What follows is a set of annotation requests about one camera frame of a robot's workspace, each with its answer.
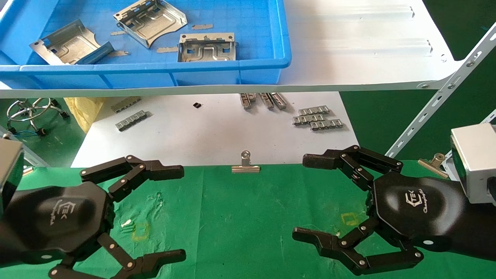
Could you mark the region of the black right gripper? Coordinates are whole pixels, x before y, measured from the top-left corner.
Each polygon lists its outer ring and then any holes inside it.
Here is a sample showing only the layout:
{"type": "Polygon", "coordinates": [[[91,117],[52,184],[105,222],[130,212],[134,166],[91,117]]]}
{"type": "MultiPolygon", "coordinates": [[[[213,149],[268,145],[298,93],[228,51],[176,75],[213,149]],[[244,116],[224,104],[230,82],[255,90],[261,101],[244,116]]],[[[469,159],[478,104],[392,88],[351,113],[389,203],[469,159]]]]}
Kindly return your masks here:
{"type": "Polygon", "coordinates": [[[374,217],[342,238],[302,227],[292,231],[294,240],[314,245],[319,256],[340,261],[356,276],[414,268],[424,259],[414,246],[443,252],[463,245],[467,233],[461,219],[467,201],[454,181],[401,175],[402,162],[358,145],[305,154],[302,165],[339,169],[362,191],[372,190],[374,217]],[[366,169],[386,175],[374,182],[366,169]],[[370,256],[358,253],[355,247],[373,233],[400,251],[370,256]]]}

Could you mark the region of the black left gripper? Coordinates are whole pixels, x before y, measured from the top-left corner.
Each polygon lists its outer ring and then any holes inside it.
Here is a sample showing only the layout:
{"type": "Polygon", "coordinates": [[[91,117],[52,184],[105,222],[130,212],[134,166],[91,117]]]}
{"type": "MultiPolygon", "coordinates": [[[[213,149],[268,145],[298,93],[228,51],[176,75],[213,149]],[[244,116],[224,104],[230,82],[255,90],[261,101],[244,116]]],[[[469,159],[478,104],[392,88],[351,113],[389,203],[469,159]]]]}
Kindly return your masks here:
{"type": "Polygon", "coordinates": [[[152,279],[160,268],[186,259],[183,249],[131,258],[110,235],[113,202],[121,202],[145,181],[184,177],[181,165],[133,155],[81,170],[82,184],[17,191],[11,200],[11,265],[46,264],[61,260],[48,272],[51,279],[100,279],[73,269],[100,246],[122,266],[112,279],[152,279]],[[96,184],[118,178],[108,193],[96,184]]]}

